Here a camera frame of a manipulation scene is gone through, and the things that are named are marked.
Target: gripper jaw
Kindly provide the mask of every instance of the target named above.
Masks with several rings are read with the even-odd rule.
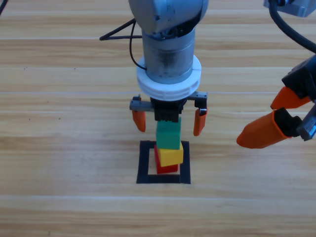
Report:
[[[304,61],[282,79],[285,87],[271,104],[272,113],[248,124],[237,143],[246,148],[265,148],[288,138],[311,140],[316,134],[316,105],[301,120],[286,109],[316,101],[316,55]]]
[[[207,108],[207,92],[196,91],[191,96],[179,101],[159,101],[151,98],[150,101],[143,101],[141,96],[134,96],[130,101],[129,109],[132,111],[133,120],[138,129],[146,130],[146,112],[154,112],[156,121],[178,122],[187,101],[194,101],[196,110],[194,136],[199,136],[205,127]]]

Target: green block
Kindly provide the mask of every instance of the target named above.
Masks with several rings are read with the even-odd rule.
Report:
[[[156,141],[158,149],[179,150],[181,142],[181,117],[179,117],[179,122],[158,121]]]

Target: wooden table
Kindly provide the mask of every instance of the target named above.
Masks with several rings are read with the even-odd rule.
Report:
[[[284,15],[316,40],[315,14]],[[281,79],[311,56],[261,0],[213,0],[197,28],[209,117],[191,143],[191,185],[137,185],[128,41],[98,38],[132,19],[126,0],[10,0],[0,17],[1,237],[314,237],[315,142],[236,144],[271,111]],[[130,29],[121,34],[129,34]],[[136,59],[142,54],[135,40]],[[312,105],[293,110],[302,118]],[[150,172],[154,173],[153,160]]]

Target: cube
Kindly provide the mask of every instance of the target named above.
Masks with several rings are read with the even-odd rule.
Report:
[[[160,165],[162,167],[183,163],[183,146],[180,142],[179,150],[158,149]]]
[[[155,161],[156,161],[156,168],[157,168],[157,174],[167,174],[172,172],[178,172],[178,165],[171,165],[171,166],[165,166],[162,167],[159,160],[159,153],[158,148],[155,145]]]
[[[179,150],[181,143],[181,117],[179,122],[158,121],[156,141],[158,149]]]

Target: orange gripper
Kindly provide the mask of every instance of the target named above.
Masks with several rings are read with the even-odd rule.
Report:
[[[237,143],[245,148],[261,149],[283,141],[287,137],[275,122],[275,110],[250,124],[248,124],[241,135],[237,138]]]
[[[146,113],[143,111],[132,111],[133,112],[133,120],[141,132],[146,131]]]
[[[289,87],[283,87],[271,104],[271,108],[278,110],[282,107],[286,109],[296,109],[310,102],[308,96],[300,99]]]
[[[199,114],[199,109],[196,110],[196,117],[194,120],[194,129],[193,129],[194,136],[199,136],[201,134],[203,128],[205,127],[207,114],[208,114],[208,110],[206,111],[206,114],[202,116]]]

